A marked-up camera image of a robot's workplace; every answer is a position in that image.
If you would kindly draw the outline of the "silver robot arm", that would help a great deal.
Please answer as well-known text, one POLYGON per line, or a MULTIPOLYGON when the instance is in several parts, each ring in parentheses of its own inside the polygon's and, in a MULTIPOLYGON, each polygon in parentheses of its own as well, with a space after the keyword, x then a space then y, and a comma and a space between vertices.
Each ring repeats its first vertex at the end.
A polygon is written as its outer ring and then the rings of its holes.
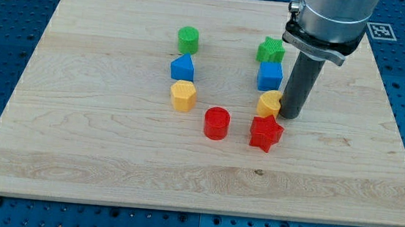
POLYGON ((359 45, 379 0, 293 0, 283 41, 341 66, 359 45))

